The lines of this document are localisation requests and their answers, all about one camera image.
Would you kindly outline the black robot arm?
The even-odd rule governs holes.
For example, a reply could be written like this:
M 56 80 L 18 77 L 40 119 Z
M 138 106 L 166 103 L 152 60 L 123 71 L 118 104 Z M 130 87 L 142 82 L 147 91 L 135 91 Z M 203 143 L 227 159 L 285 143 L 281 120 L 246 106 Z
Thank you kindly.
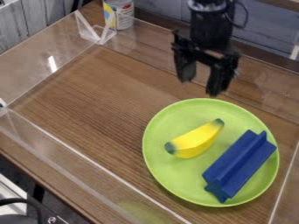
M 210 67 L 206 94 L 216 97 L 230 87 L 239 68 L 239 49 L 231 44 L 236 0 L 187 0 L 190 36 L 172 31 L 174 64 L 180 82 L 196 76 L 196 62 Z

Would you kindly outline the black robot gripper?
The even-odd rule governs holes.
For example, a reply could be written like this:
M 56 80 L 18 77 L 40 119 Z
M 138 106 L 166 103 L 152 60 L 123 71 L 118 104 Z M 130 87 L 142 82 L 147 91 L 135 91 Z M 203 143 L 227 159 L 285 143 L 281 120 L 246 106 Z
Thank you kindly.
M 180 82 L 196 75 L 196 62 L 210 66 L 206 94 L 216 97 L 228 87 L 239 67 L 239 52 L 230 44 L 232 11 L 194 11 L 190 36 L 174 31 L 174 62 Z

